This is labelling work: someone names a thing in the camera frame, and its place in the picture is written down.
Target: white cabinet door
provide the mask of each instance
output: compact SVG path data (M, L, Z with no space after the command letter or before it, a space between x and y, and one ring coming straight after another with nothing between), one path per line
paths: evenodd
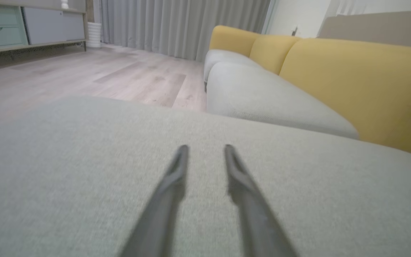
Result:
M24 8L24 11L30 44L45 44L67 40L64 33L63 11L36 8Z
M83 14L74 12L63 12L63 26L66 40L85 40L83 28Z

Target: curtain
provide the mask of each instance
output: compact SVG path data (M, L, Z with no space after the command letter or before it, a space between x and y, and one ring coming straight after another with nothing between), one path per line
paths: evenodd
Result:
M261 33L269 2L101 0L103 39L109 44L203 61L216 25Z

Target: sofa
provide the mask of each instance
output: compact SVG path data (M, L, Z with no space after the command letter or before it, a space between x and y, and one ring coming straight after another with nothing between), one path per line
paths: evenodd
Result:
M411 256L411 153L98 97L61 99L0 125L0 256L119 256L187 144L172 256L242 257L228 143L299 257Z
M207 112L411 153L411 47L212 32Z

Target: gray fabric surface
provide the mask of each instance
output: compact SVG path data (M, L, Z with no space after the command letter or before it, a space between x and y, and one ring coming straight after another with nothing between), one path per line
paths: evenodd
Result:
M359 138L350 122L302 89L267 70L236 63L212 68L207 112Z
M104 42L203 61L212 30L261 33L269 0L102 0Z
M411 256L411 154L323 133L104 98L0 126L0 256L116 256L174 151L191 147L173 256L241 257L236 146L300 256Z
M204 61L204 82L207 82L209 73L212 67L219 62L237 63L241 65L247 65L251 67L263 68L258 63L255 63L249 57L236 52L212 49L207 52Z

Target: white decorative object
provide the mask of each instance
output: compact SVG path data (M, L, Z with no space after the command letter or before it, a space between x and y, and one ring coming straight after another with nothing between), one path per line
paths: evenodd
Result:
M67 0L61 0L61 8L62 9L69 9L69 5L67 4Z
M88 23L87 47L92 49L101 48L101 23Z

